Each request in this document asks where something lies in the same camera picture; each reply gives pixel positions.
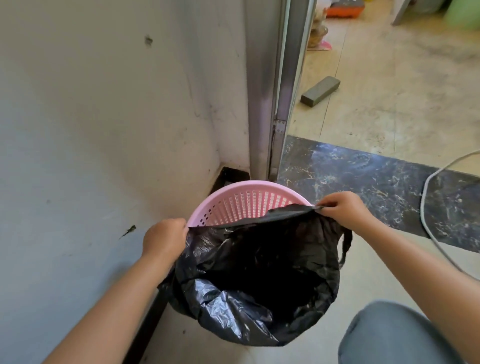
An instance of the plastic bag on floor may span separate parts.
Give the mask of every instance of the plastic bag on floor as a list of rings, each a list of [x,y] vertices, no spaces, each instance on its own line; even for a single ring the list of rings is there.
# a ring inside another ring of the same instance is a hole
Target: plastic bag on floor
[[[224,340],[288,344],[335,300],[352,240],[350,230],[318,209],[289,205],[261,218],[190,228],[160,291],[170,293],[176,311]]]

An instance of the gray pants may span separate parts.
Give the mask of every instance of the gray pants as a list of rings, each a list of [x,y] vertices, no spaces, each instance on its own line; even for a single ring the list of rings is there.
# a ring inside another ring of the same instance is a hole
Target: gray pants
[[[426,317],[384,301],[369,304],[353,318],[338,348],[338,362],[464,364]]]

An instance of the baseboard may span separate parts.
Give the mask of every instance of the baseboard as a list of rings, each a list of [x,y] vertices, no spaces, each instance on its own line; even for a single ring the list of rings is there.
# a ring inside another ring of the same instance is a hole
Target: baseboard
[[[220,173],[218,174],[210,194],[219,190],[220,188],[235,182],[247,181],[250,179],[250,174],[243,170],[237,170],[230,167],[222,167]],[[132,344],[123,359],[123,364],[139,364],[144,353],[145,349],[150,342],[150,339],[155,332],[155,329],[162,317],[162,314],[167,306],[168,299],[161,292],[158,293],[154,299],[148,313],[145,316],[145,319],[137,331],[137,335],[133,339]]]

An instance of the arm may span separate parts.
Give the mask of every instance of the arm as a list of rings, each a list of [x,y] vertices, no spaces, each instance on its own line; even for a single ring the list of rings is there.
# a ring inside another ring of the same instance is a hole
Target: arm
[[[142,257],[69,332],[44,364],[120,364],[157,285],[185,248],[188,228],[168,219],[145,234]]]
[[[321,214],[360,235],[470,364],[480,363],[480,284],[377,220],[352,192],[328,195]]]

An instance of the power cord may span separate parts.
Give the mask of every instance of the power cord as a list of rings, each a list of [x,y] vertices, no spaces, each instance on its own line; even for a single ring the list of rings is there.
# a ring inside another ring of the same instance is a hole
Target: power cord
[[[439,241],[434,237],[434,235],[432,234],[432,232],[430,231],[430,229],[428,228],[427,226],[427,223],[425,222],[425,198],[427,197],[427,190],[428,190],[428,184],[430,182],[430,180],[435,177],[437,174],[439,174],[440,172],[442,172],[444,169],[450,167],[452,164],[455,164],[457,163],[458,161],[462,160],[462,159],[465,159],[467,157],[470,157],[474,154],[478,154],[480,153],[480,149],[477,149],[473,152],[470,152],[468,154],[465,154],[464,156],[461,156],[453,161],[451,161],[450,163],[448,163],[445,167],[442,167],[440,168],[438,171],[436,171],[435,173],[432,173],[430,176],[428,176],[427,180],[425,181],[425,184],[423,185],[423,192],[421,194],[421,199],[420,199],[420,220],[421,220],[421,223],[424,227],[424,229],[426,230],[428,236],[430,236],[430,239],[432,240],[432,243],[437,247],[437,249],[443,254],[443,256],[455,267],[457,268],[460,272],[466,274],[467,276],[470,276],[472,277],[473,279],[477,280],[477,281],[480,281],[479,278],[477,277],[474,277],[473,275],[471,274],[468,274],[466,271],[464,271],[447,253],[445,250],[443,250],[443,248],[440,246],[440,243]]]

